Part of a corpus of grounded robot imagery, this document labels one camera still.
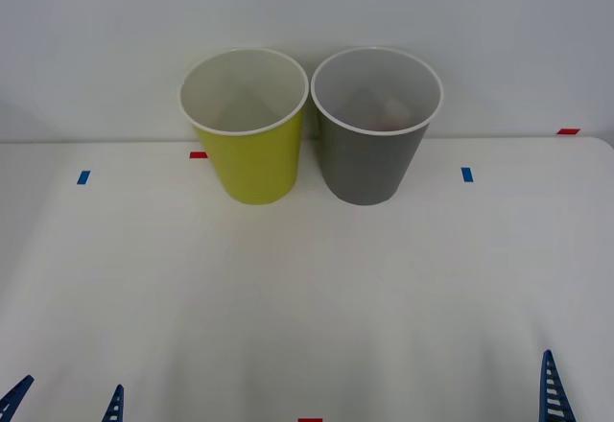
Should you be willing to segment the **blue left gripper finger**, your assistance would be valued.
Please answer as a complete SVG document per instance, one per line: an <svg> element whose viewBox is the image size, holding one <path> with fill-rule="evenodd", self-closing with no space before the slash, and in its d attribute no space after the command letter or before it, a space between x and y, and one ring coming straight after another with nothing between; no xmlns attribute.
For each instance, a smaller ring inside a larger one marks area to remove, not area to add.
<svg viewBox="0 0 614 422"><path fill-rule="evenodd" d="M118 385L106 408L102 422L123 422L124 414L124 387Z"/></svg>
<svg viewBox="0 0 614 422"><path fill-rule="evenodd" d="M0 400L0 421L11 422L24 396L34 382L32 375L25 376Z"/></svg>

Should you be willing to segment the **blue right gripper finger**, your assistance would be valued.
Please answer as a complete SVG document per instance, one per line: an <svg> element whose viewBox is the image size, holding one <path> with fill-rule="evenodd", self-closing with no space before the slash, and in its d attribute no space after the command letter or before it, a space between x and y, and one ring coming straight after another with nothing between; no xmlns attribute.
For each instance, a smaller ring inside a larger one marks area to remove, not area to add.
<svg viewBox="0 0 614 422"><path fill-rule="evenodd" d="M540 372L540 422L575 422L551 350L543 353Z"/></svg>

